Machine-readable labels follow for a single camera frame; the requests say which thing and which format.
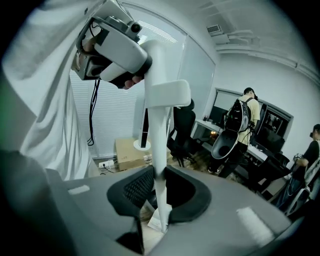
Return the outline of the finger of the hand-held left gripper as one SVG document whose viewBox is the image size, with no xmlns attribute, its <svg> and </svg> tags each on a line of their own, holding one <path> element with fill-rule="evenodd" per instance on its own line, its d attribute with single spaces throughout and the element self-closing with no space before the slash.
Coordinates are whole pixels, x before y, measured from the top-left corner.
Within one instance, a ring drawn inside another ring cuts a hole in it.
<svg viewBox="0 0 320 256">
<path fill-rule="evenodd" d="M 95 50 L 125 71 L 144 75 L 152 66 L 152 57 L 138 44 L 142 27 L 130 21 L 124 23 L 115 17 L 96 19 L 100 33 L 97 35 Z"/>
</svg>

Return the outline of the large cardboard box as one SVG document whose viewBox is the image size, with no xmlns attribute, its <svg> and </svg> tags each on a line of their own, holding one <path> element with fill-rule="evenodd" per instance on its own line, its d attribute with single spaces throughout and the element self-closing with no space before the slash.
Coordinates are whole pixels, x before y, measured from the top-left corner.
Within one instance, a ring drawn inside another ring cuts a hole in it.
<svg viewBox="0 0 320 256">
<path fill-rule="evenodd" d="M 134 147 L 135 138 L 117 138 L 115 150 L 117 163 L 120 171 L 138 168 L 147 165 L 152 160 L 152 152 L 149 150 L 138 150 Z"/>
</svg>

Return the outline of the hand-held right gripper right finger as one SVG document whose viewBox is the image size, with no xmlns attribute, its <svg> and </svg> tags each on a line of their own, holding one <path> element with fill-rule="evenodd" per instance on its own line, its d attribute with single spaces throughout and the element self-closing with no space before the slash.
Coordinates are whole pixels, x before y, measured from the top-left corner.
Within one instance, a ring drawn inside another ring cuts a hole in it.
<svg viewBox="0 0 320 256">
<path fill-rule="evenodd" d="M 280 210 L 236 182 L 174 166 L 165 178 L 172 210 L 149 256 L 268 256 L 293 232 Z"/>
</svg>

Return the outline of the ceiling air vent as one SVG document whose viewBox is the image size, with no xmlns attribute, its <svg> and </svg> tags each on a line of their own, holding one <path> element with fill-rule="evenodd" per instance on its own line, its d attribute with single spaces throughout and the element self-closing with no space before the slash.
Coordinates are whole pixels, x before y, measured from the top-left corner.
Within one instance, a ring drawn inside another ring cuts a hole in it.
<svg viewBox="0 0 320 256">
<path fill-rule="evenodd" d="M 219 24 L 206 27 L 207 32 L 211 37 L 222 35 L 224 32 Z"/>
</svg>

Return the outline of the black white tower column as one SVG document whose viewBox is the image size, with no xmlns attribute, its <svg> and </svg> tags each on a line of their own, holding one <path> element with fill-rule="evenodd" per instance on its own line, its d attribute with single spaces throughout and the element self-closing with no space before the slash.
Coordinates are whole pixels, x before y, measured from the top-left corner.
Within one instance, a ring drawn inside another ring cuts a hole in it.
<svg viewBox="0 0 320 256">
<path fill-rule="evenodd" d="M 139 95 L 135 100 L 132 136 L 136 139 L 133 146 L 139 151 L 148 151 L 151 143 L 148 141 L 149 120 L 146 99 Z"/>
</svg>

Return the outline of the white office desk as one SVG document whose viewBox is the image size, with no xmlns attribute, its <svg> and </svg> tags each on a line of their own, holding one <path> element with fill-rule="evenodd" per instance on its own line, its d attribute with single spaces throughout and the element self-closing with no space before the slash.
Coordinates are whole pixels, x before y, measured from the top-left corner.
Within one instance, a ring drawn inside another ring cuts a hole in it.
<svg viewBox="0 0 320 256">
<path fill-rule="evenodd" d="M 193 139 L 201 139 L 204 137 L 205 132 L 213 132 L 214 135 L 219 135 L 223 132 L 223 129 L 217 125 L 212 124 L 209 121 L 202 119 L 196 119 L 192 128 L 191 137 Z M 247 153 L 256 158 L 260 162 L 264 162 L 268 156 L 274 156 L 275 154 L 266 150 L 258 149 L 255 146 L 249 144 Z"/>
</svg>

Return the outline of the person in white shirt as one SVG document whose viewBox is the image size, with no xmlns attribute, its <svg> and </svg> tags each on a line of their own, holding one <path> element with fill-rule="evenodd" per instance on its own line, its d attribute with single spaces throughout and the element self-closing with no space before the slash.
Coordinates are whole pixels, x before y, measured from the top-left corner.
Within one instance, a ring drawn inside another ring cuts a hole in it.
<svg viewBox="0 0 320 256">
<path fill-rule="evenodd" d="M 70 71 L 75 41 L 108 0 L 46 0 L 26 18 L 2 62 L 12 96 L 0 149 L 18 151 L 63 180 L 85 177 L 92 157 L 80 127 Z"/>
</svg>

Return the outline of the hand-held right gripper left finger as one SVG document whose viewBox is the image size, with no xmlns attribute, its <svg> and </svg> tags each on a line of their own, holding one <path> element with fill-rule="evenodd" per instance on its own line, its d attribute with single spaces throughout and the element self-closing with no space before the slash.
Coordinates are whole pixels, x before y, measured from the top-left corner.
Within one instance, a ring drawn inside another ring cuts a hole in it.
<svg viewBox="0 0 320 256">
<path fill-rule="evenodd" d="M 78 209 L 119 244 L 143 254 L 140 211 L 154 191 L 154 169 L 146 166 L 107 177 L 62 181 L 52 170 L 49 182 L 59 192 L 67 191 Z"/>
</svg>

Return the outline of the white long-handled dustpan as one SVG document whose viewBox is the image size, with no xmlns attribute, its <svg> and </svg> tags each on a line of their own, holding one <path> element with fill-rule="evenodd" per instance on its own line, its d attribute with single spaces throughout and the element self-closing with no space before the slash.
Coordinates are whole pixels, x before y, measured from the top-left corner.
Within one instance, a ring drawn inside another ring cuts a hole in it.
<svg viewBox="0 0 320 256">
<path fill-rule="evenodd" d="M 151 138 L 154 187 L 161 231 L 166 233 L 169 212 L 165 168 L 167 166 L 167 108 L 188 106 L 191 89 L 184 79 L 169 81 L 166 74 L 166 45 L 158 40 L 143 43 L 142 48 L 152 58 L 152 65 L 144 75 L 145 100 Z"/>
</svg>

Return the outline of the black office chair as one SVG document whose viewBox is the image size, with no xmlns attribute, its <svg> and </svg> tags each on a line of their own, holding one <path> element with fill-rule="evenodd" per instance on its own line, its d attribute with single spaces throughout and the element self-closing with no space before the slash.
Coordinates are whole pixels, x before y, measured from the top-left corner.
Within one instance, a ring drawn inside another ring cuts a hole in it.
<svg viewBox="0 0 320 256">
<path fill-rule="evenodd" d="M 273 198 L 273 195 L 267 191 L 269 185 L 291 173 L 291 170 L 287 168 L 290 160 L 279 152 L 269 155 L 260 164 L 255 161 L 256 158 L 251 156 L 246 156 L 245 160 L 244 169 L 248 173 L 248 179 L 244 182 L 244 185 L 266 200 Z"/>
<path fill-rule="evenodd" d="M 180 167 L 185 167 L 184 159 L 195 163 L 193 155 L 199 150 L 199 144 L 191 138 L 192 129 L 196 120 L 196 114 L 193 111 L 194 101 L 188 106 L 173 108 L 174 127 L 167 140 L 167 147 L 170 153 L 178 161 Z"/>
</svg>

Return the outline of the person's left hand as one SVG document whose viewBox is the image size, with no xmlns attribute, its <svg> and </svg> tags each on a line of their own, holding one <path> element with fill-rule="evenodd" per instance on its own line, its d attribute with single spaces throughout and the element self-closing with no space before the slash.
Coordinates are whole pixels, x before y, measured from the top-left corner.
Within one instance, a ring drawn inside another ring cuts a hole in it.
<svg viewBox="0 0 320 256">
<path fill-rule="evenodd" d="M 132 88 L 134 85 L 136 85 L 136 84 L 138 84 L 139 82 L 141 82 L 143 79 L 144 79 L 144 77 L 142 77 L 142 76 L 134 76 L 132 79 L 127 80 L 127 81 L 124 83 L 123 89 L 124 89 L 124 90 L 128 90 L 128 89 Z"/>
</svg>

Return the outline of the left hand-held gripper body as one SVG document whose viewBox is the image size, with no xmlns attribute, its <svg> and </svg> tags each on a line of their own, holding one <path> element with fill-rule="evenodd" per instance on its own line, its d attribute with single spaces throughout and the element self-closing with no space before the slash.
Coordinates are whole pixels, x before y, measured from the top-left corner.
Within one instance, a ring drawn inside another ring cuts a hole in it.
<svg viewBox="0 0 320 256">
<path fill-rule="evenodd" d="M 125 71 L 96 51 L 97 36 L 101 32 L 101 28 L 96 21 L 97 18 L 103 20 L 116 18 L 125 24 L 135 21 L 118 0 L 105 0 L 97 12 L 88 19 L 77 37 L 75 45 L 83 55 L 81 69 L 76 71 L 79 78 L 83 81 L 103 80 L 121 89 L 124 87 L 125 82 L 131 80 L 134 76 L 144 77 L 145 74 L 135 75 Z"/>
</svg>

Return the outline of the black computer monitor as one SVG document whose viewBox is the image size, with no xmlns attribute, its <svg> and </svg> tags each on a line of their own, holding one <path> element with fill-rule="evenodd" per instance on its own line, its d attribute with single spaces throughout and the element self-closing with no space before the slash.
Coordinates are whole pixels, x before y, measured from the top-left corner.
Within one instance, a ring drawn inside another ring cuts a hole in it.
<svg viewBox="0 0 320 256">
<path fill-rule="evenodd" d="M 272 153 L 279 153 L 285 143 L 285 139 L 268 128 L 261 128 L 256 137 L 256 142 Z"/>
<path fill-rule="evenodd" d="M 224 116 L 228 113 L 227 110 L 213 106 L 209 115 L 209 120 L 212 124 L 220 126 L 224 121 Z"/>
</svg>

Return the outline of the white ceiling pipes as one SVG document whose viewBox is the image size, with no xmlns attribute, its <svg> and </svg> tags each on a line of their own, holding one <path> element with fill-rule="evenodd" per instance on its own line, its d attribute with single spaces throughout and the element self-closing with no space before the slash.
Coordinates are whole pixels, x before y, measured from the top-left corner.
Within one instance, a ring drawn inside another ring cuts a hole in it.
<svg viewBox="0 0 320 256">
<path fill-rule="evenodd" d="M 275 61 L 309 78 L 320 80 L 320 69 L 302 43 L 291 44 L 279 39 L 261 37 L 248 29 L 212 35 L 211 39 L 221 54 L 247 54 Z"/>
</svg>

